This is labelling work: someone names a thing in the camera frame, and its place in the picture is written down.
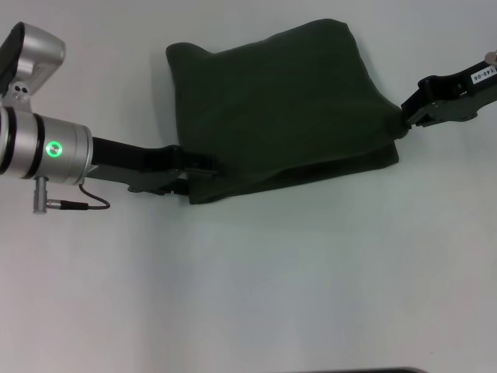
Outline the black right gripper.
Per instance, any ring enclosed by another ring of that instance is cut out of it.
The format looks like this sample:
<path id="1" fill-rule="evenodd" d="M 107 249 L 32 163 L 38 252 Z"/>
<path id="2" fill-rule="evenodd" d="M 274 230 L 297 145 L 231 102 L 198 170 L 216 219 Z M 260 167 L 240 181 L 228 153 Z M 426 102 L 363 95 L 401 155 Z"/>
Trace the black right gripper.
<path id="1" fill-rule="evenodd" d="M 401 105 L 408 128 L 465 122 L 496 101 L 496 66 L 483 61 L 456 74 L 432 75 Z"/>

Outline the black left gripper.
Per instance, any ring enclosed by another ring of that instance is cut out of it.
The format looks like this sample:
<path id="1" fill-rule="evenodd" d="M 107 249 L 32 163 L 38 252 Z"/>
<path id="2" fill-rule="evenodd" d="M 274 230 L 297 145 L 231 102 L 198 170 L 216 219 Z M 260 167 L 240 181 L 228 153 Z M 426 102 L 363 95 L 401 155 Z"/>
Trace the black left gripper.
<path id="1" fill-rule="evenodd" d="M 183 173 L 216 176 L 217 160 L 212 155 L 188 152 L 178 145 L 140 148 L 93 138 L 88 178 L 125 184 L 131 193 L 188 196 L 189 180 L 181 177 Z"/>

